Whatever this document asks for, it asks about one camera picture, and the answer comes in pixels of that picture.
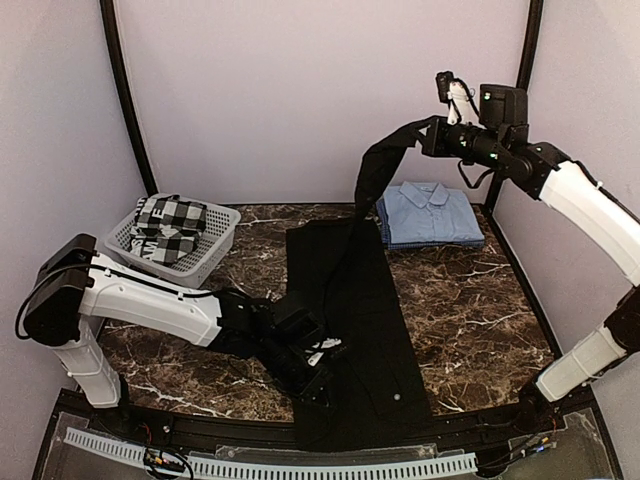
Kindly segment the black long sleeve shirt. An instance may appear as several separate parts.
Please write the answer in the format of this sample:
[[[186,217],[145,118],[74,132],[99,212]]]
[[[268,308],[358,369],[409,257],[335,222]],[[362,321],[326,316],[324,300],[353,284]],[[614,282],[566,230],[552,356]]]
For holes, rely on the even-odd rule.
[[[413,121],[367,149],[350,216],[311,220],[286,234],[288,289],[309,295],[329,337],[345,349],[328,363],[329,407],[293,404],[300,449],[391,447],[432,419],[381,235],[367,217],[427,124]]]

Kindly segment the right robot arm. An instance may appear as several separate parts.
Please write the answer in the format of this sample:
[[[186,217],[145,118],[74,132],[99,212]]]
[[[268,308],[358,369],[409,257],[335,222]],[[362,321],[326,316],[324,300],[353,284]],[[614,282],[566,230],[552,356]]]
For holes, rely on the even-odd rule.
[[[638,352],[639,220],[606,193],[582,163],[548,142],[527,142],[527,126],[491,131],[432,116],[410,131],[424,155],[485,166],[563,215],[608,255],[631,285],[600,326],[524,388],[528,397],[511,410],[510,424],[530,434],[547,420],[548,403],[599,379]]]

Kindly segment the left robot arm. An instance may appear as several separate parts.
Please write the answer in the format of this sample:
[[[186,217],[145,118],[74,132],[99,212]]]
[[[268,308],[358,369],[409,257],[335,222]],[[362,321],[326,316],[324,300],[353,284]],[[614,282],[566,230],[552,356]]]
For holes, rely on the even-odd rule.
[[[140,412],[125,400],[125,382],[98,345],[89,317],[104,317],[181,338],[241,359],[255,358],[274,386],[301,403],[330,407],[333,346],[324,323],[297,292],[277,301],[224,288],[194,290],[132,270],[78,234],[37,274],[20,305],[14,333],[55,351],[89,403],[120,436],[141,427]]]

